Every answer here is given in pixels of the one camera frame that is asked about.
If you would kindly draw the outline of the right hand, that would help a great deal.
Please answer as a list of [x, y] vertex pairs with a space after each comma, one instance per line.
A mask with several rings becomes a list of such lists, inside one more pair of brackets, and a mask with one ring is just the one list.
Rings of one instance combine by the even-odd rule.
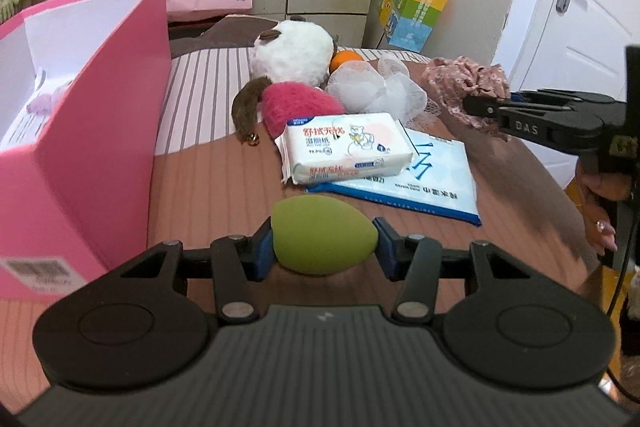
[[616, 228], [602, 202], [623, 202], [631, 192], [631, 177], [621, 173], [586, 173], [582, 161], [576, 164], [578, 188], [585, 236], [599, 256], [605, 251], [616, 253]]

